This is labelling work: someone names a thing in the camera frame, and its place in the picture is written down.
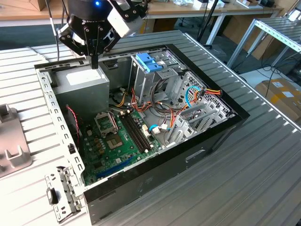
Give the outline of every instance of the motherboard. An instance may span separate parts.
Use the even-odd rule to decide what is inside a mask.
[[[85,165],[86,185],[162,149],[152,136],[145,136],[144,122],[135,110],[124,113],[101,113],[80,126],[79,153]]]

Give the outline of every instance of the white label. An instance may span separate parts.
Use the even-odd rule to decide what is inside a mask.
[[[158,61],[157,64],[158,65],[164,65],[165,63],[164,63],[164,61]]]
[[[276,82],[272,82],[274,86],[276,86],[277,88],[280,87],[284,87],[280,82],[276,81]]]
[[[66,76],[68,82],[71,86],[82,84],[88,81],[93,81],[96,79],[100,79],[100,75],[97,70],[86,70],[81,72],[73,72],[69,73]]]
[[[286,91],[286,92],[282,92],[286,97],[294,97],[294,95],[289,92],[289,91]]]

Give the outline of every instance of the ram slot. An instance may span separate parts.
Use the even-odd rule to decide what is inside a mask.
[[[141,130],[138,128],[136,123],[134,122],[134,119],[128,115],[128,122],[131,124],[131,127],[134,129],[135,132],[137,132],[137,135],[139,136],[139,139],[143,142],[144,148],[150,150],[151,146]]]
[[[136,144],[136,146],[139,149],[140,153],[144,153],[144,151],[150,150],[150,144],[143,136],[142,132],[139,130],[139,128],[136,126],[133,118],[129,115],[120,117],[120,120],[124,127],[126,128],[127,132],[129,133],[130,137]]]

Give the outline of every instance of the desk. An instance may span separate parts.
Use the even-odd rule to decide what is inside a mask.
[[[54,23],[59,24],[62,16],[62,4],[60,0],[51,0],[50,8]],[[215,25],[211,31],[211,34],[207,40],[208,45],[213,43],[216,34],[221,27],[221,24],[225,16],[229,15],[253,15],[253,14],[272,14],[271,17],[276,17],[282,8],[276,7],[274,9],[265,7],[264,9],[247,9],[240,4],[232,0],[231,3],[225,4],[224,8],[217,8],[213,16],[218,16]],[[148,20],[159,18],[178,18],[178,17],[194,17],[203,16],[205,9],[196,10],[192,4],[187,6],[177,6],[172,2],[151,2],[149,4]],[[3,6],[0,8],[0,27],[4,26],[26,26],[26,25],[41,25],[50,24],[49,15],[47,9],[43,9],[41,12],[32,11],[22,8],[15,8],[10,6]]]
[[[301,132],[189,35],[169,31],[121,39],[112,51],[174,44],[250,114],[212,155],[95,226],[296,225],[301,213]],[[53,62],[55,45],[35,47]],[[60,46],[63,59],[71,52]],[[18,111],[32,165],[0,178],[1,225],[57,226],[44,175],[66,159],[28,48],[0,51],[0,104]],[[64,226],[88,226],[85,210]]]

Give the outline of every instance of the silver metal table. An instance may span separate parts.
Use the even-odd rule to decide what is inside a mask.
[[[301,217],[301,132],[222,62],[180,31],[120,40],[113,51],[175,44],[250,118],[212,155],[100,221],[101,226],[294,226]],[[35,47],[47,60],[55,45]],[[72,58],[60,46],[62,59]],[[45,61],[27,48],[0,52],[0,103],[18,110],[33,163],[0,179],[0,223],[55,226],[44,175],[65,159],[33,65]],[[88,226],[85,211],[64,226]]]
[[[252,33],[254,27],[258,27],[261,29],[260,34],[257,36],[253,45],[250,47],[248,53],[251,53],[254,48],[258,45],[258,43],[262,40],[265,33],[273,36],[274,38],[281,41],[286,45],[285,49],[280,53],[277,59],[273,62],[272,66],[274,66],[283,56],[283,54],[289,49],[300,52],[301,51],[301,24],[297,22],[291,22],[287,18],[278,17],[278,18],[265,18],[265,19],[254,19],[249,26],[248,30],[245,32],[243,38],[238,44],[236,50],[231,56],[230,60],[227,63],[228,67],[231,67],[238,57],[240,51],[245,45],[248,37]]]

